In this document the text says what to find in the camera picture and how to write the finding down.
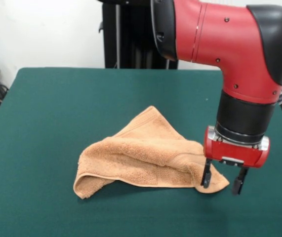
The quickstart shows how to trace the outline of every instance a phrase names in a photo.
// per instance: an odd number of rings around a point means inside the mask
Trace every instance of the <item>green felt surface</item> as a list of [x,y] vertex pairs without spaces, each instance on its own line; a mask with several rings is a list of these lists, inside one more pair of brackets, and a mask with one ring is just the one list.
[[[270,123],[271,154],[242,195],[231,186],[139,188],[115,182],[91,198],[73,192],[91,143],[154,105],[188,139],[215,123],[220,72],[22,69],[0,108],[0,237],[282,236],[282,111]],[[216,167],[233,181],[238,169]]]

